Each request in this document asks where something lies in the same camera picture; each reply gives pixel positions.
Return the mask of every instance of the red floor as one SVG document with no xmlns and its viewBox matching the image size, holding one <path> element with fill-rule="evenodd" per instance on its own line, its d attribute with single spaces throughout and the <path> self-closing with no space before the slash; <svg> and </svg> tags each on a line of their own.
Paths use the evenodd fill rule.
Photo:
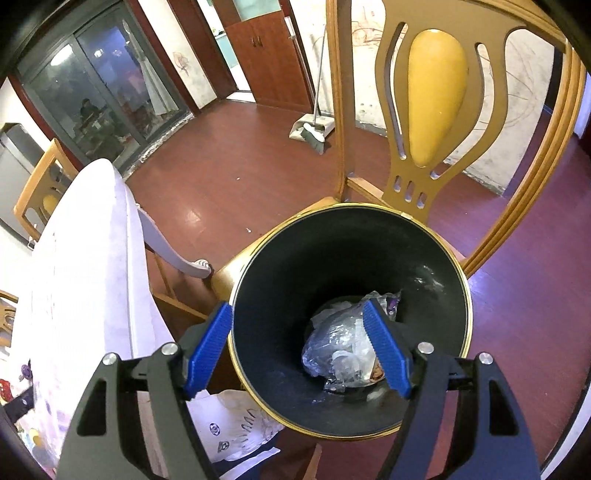
<svg viewBox="0 0 591 480">
<path fill-rule="evenodd" d="M 219 269 L 257 236 L 332 193 L 336 151 L 319 156 L 289 140 L 298 116 L 222 102 L 176 133 L 128 184 L 181 255 L 205 257 Z M 354 147 L 359 174 L 383 186 L 387 139 L 358 129 Z M 436 200 L 430 226 L 468 254 L 505 203 L 462 175 Z M 503 368 L 540 461 L 564 429 L 591 362 L 589 238 L 591 163 L 572 140 L 523 223 L 470 279 L 475 320 L 470 355 L 489 351 Z M 172 269 L 170 277 L 186 303 L 202 311 L 215 303 L 200 281 Z M 450 424 L 447 418 L 442 440 L 449 441 Z M 318 480 L 375 478 L 391 442 L 392 437 L 322 442 Z M 282 432 L 283 451 L 265 467 L 264 478 L 293 478 L 300 453 L 313 443 Z M 440 442 L 434 472 L 441 468 L 444 448 Z"/>
</svg>

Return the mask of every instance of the white curtain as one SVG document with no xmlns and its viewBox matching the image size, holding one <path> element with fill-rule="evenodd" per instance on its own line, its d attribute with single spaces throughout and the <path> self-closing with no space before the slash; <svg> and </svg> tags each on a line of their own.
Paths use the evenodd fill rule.
<svg viewBox="0 0 591 480">
<path fill-rule="evenodd" d="M 178 110 L 176 103 L 174 103 L 173 98 L 170 96 L 170 93 L 154 70 L 154 67 L 152 67 L 152 64 L 146 58 L 142 47 L 133 33 L 131 33 L 131 29 L 125 20 L 123 20 L 123 27 L 129 35 L 129 43 L 139 61 L 139 67 L 144 76 L 144 82 L 148 90 L 148 95 L 150 96 L 150 101 L 152 102 L 152 107 L 154 108 L 154 113 L 156 113 L 156 115 L 162 115 L 167 112 Z"/>
</svg>

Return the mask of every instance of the metal screw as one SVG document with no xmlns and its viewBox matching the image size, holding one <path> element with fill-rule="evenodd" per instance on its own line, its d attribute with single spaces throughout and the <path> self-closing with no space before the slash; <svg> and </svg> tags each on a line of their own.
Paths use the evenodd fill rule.
<svg viewBox="0 0 591 480">
<path fill-rule="evenodd" d="M 486 352 L 482 352 L 478 355 L 478 360 L 485 365 L 490 365 L 493 362 L 492 355 Z"/>
<path fill-rule="evenodd" d="M 425 355 L 429 355 L 435 351 L 435 347 L 429 342 L 421 342 L 418 344 L 417 348 L 419 352 L 424 353 Z"/>
<path fill-rule="evenodd" d="M 117 361 L 117 355 L 115 355 L 114 353 L 107 353 L 103 357 L 103 363 L 105 365 L 113 365 L 116 361 Z"/>
<path fill-rule="evenodd" d="M 174 355 L 178 352 L 178 345 L 176 343 L 165 343 L 160 349 L 163 355 Z"/>
</svg>

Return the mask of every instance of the broom handle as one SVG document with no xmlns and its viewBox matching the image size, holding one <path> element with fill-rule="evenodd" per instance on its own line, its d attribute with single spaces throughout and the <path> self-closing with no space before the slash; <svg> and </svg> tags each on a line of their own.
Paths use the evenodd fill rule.
<svg viewBox="0 0 591 480">
<path fill-rule="evenodd" d="M 320 50 L 320 67 L 318 68 L 318 82 L 316 84 L 316 95 L 314 96 L 314 121 L 316 125 L 316 118 L 318 117 L 318 97 L 320 95 L 320 77 L 322 77 L 322 59 L 324 58 L 324 42 L 326 41 L 326 24 L 324 24 L 324 35 L 322 36 L 322 50 Z"/>
</svg>

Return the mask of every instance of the crumpled plastic packaging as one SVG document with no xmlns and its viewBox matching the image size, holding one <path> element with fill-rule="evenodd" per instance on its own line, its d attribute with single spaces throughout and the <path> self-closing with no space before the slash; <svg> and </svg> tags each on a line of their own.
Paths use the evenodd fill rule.
<svg viewBox="0 0 591 480">
<path fill-rule="evenodd" d="M 311 318 L 314 330 L 306 340 L 301 360 L 312 377 L 325 377 L 324 389 L 342 393 L 347 387 L 365 387 L 384 378 L 363 328 L 363 304 L 377 299 L 389 320 L 396 318 L 400 292 L 373 291 L 358 303 L 333 303 Z"/>
</svg>

